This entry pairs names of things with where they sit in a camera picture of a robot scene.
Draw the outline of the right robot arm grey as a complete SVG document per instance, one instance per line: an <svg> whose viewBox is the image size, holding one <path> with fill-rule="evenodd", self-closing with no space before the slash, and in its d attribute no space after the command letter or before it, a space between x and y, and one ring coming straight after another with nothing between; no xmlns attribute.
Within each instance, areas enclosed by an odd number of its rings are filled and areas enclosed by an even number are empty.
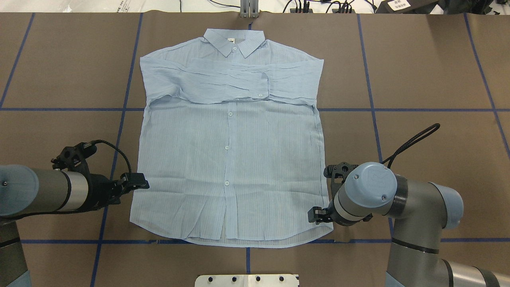
<svg viewBox="0 0 510 287"><path fill-rule="evenodd" d="M379 214L394 220L386 287L508 287L508 275L439 257L441 233L460 224L460 194L433 182L395 174L378 162L342 162L324 169L333 198L315 206L308 221L352 226Z"/></svg>

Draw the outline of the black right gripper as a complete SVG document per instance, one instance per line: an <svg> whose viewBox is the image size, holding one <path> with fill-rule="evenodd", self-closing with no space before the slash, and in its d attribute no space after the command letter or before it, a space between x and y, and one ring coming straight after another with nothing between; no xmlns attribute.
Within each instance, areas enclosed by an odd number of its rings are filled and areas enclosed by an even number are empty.
<svg viewBox="0 0 510 287"><path fill-rule="evenodd" d="M319 225L320 223L335 223L333 218L336 213L335 207L322 208L314 206L308 211L308 223Z"/></svg>

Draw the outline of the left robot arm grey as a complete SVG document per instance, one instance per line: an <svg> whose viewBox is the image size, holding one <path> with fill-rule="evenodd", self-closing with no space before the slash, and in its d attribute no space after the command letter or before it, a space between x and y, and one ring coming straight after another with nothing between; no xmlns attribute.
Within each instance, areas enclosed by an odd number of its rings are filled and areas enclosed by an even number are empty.
<svg viewBox="0 0 510 287"><path fill-rule="evenodd" d="M1 285L30 287L17 221L29 216L81 214L119 204L121 196L148 189L142 173L124 173L118 180L103 175L1 166Z"/></svg>

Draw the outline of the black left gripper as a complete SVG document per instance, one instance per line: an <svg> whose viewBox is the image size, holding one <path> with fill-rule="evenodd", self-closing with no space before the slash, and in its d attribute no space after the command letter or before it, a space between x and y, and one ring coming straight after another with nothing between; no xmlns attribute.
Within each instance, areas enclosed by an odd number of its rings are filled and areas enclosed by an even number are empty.
<svg viewBox="0 0 510 287"><path fill-rule="evenodd" d="M86 209L97 210L110 204L119 204L120 197L137 189L149 189L147 180L138 180L137 173L124 173L119 180L109 180L103 175L91 174Z"/></svg>

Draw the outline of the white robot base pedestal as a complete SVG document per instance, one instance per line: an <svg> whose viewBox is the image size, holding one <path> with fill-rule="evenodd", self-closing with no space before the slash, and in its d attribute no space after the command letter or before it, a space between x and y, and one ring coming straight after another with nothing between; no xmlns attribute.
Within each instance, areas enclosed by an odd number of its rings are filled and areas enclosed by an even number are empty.
<svg viewBox="0 0 510 287"><path fill-rule="evenodd" d="M230 274L200 275L195 287L299 287L294 274Z"/></svg>

